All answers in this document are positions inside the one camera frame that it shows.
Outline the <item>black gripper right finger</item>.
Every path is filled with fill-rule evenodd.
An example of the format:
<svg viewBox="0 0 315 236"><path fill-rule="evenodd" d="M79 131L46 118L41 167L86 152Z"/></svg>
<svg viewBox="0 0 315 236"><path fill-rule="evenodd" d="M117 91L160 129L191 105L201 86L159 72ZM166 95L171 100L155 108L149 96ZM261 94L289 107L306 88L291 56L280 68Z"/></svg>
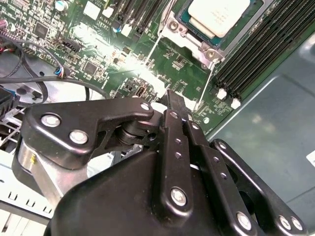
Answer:
<svg viewBox="0 0 315 236"><path fill-rule="evenodd" d="M190 120L184 98L175 95L175 109L184 119L190 162L201 172L223 236L306 236L301 219L223 140L208 142Z"/></svg>

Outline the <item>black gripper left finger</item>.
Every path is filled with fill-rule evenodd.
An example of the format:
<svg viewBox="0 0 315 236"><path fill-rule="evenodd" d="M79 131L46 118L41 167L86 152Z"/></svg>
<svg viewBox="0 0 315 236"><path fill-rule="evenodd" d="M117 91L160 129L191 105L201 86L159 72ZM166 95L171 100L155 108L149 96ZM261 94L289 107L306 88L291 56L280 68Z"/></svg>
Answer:
<svg viewBox="0 0 315 236"><path fill-rule="evenodd" d="M187 217L193 210L184 135L189 123L184 99L171 90L152 104L127 97L35 105L22 122L21 164L59 212L67 206L65 195L88 178L91 159L142 145L141 156L160 158L154 207L167 216Z"/></svg>

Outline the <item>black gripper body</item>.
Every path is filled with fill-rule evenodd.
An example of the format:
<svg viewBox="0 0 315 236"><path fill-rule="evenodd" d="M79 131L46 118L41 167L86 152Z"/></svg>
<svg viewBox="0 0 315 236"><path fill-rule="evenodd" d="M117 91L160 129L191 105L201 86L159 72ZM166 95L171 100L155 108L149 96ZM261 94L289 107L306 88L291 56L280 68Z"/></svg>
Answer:
<svg viewBox="0 0 315 236"><path fill-rule="evenodd" d="M67 192L48 223L47 236L218 236L201 172L191 170L194 208L180 227L161 223L152 210L160 154L146 151Z"/></svg>

